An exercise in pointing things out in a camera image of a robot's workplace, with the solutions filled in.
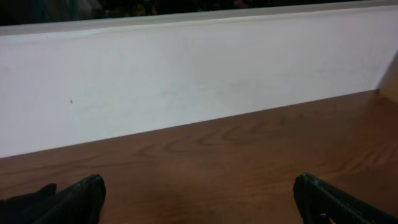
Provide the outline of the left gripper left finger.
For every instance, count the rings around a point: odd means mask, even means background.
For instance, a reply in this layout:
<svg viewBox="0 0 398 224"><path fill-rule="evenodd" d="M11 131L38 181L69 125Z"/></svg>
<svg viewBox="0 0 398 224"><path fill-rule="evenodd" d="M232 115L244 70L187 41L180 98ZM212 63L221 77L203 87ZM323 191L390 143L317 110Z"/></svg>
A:
<svg viewBox="0 0 398 224"><path fill-rule="evenodd" d="M106 196L102 176L90 175L18 215L18 224L98 224Z"/></svg>

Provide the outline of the black t-shirt with logo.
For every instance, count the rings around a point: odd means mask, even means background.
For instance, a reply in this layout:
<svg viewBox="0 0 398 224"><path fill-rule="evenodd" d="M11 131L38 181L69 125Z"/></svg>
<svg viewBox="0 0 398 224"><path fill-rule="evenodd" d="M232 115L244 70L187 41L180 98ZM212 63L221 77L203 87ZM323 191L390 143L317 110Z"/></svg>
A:
<svg viewBox="0 0 398 224"><path fill-rule="evenodd" d="M57 185L51 183L34 193L1 199L1 223L8 223L9 220L18 216L23 210L54 196L56 189Z"/></svg>

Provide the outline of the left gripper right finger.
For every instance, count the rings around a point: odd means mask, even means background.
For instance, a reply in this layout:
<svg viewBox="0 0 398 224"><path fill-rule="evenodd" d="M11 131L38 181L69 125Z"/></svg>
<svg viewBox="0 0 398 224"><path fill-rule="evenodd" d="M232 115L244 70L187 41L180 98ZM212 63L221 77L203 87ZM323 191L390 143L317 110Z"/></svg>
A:
<svg viewBox="0 0 398 224"><path fill-rule="evenodd" d="M397 224L396 217L309 173L296 177L293 191L303 224Z"/></svg>

